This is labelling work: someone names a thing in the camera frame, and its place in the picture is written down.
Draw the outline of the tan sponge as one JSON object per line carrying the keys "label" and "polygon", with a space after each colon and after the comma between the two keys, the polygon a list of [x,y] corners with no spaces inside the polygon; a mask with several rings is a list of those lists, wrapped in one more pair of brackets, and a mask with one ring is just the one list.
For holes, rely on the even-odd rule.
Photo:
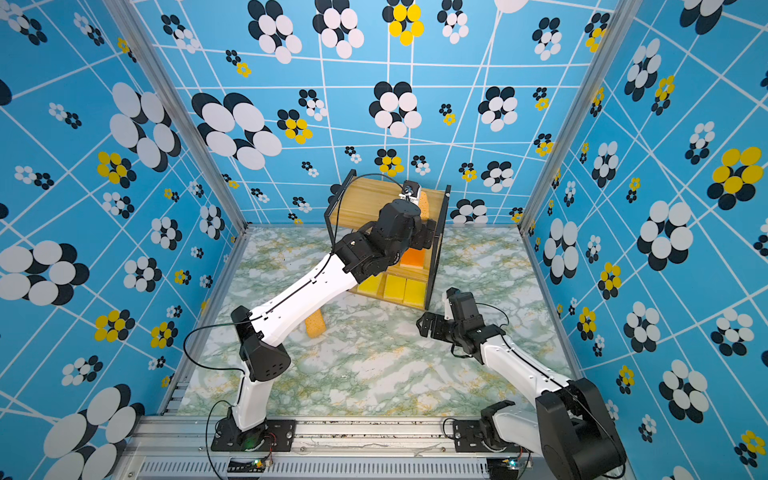
{"label": "tan sponge", "polygon": [[420,209],[420,218],[426,222],[430,219],[430,204],[426,190],[421,188],[418,195],[418,207]]}
{"label": "tan sponge", "polygon": [[320,337],[327,331],[327,325],[321,310],[317,310],[305,319],[306,334],[309,338]]}

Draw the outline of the orange sponge front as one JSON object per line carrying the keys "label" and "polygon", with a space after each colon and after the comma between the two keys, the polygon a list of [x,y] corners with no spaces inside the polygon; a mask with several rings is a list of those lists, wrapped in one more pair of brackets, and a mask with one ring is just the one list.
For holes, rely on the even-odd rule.
{"label": "orange sponge front", "polygon": [[403,268],[423,269],[425,266],[425,250],[409,248],[401,257],[399,265]]}

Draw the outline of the yellow sponge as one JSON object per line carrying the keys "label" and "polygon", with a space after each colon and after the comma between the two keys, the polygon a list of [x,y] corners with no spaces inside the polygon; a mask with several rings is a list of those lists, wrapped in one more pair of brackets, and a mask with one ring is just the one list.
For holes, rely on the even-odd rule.
{"label": "yellow sponge", "polygon": [[383,298],[388,301],[402,302],[405,297],[407,279],[388,274],[384,286]]}
{"label": "yellow sponge", "polygon": [[357,287],[357,292],[372,297],[378,296],[384,278],[384,274],[379,274],[366,279]]}
{"label": "yellow sponge", "polygon": [[424,308],[426,302],[427,283],[414,279],[407,279],[403,296],[405,305]]}

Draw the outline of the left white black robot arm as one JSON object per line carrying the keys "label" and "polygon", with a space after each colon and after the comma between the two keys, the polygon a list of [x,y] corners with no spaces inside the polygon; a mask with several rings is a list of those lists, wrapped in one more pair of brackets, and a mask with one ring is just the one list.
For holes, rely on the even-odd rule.
{"label": "left white black robot arm", "polygon": [[313,269],[276,297],[232,312],[245,366],[232,407],[239,430],[249,432],[265,422],[273,381],[291,364],[283,346],[289,334],[341,293],[398,264],[407,250],[429,249],[436,227],[436,221],[421,218],[416,204],[396,199],[381,208],[377,220],[336,241]]}

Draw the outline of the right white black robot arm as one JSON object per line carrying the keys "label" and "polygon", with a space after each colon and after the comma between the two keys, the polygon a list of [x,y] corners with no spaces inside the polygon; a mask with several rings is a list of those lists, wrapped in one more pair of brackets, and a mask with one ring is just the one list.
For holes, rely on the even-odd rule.
{"label": "right white black robot arm", "polygon": [[450,288],[444,304],[443,314],[426,312],[417,320],[420,335],[499,374],[536,413],[533,420],[523,419],[513,401],[503,400],[484,408],[477,420],[455,420],[448,437],[456,451],[511,453],[505,466],[514,479],[534,454],[557,479],[624,476],[626,450],[594,383],[561,375],[524,351],[502,326],[484,320],[472,293]]}

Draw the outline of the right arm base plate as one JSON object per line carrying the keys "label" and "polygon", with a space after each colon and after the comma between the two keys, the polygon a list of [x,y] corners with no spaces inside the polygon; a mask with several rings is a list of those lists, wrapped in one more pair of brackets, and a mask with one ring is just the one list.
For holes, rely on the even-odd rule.
{"label": "right arm base plate", "polygon": [[457,453],[511,453],[529,452],[525,447],[503,440],[488,440],[480,420],[451,420],[448,436],[453,440]]}

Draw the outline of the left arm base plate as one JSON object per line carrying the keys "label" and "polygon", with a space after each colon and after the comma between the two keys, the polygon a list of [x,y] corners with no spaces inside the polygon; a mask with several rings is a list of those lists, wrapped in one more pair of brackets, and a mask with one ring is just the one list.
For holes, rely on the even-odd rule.
{"label": "left arm base plate", "polygon": [[295,437],[296,420],[265,420],[249,430],[240,430],[233,418],[215,425],[211,449],[215,452],[289,452]]}

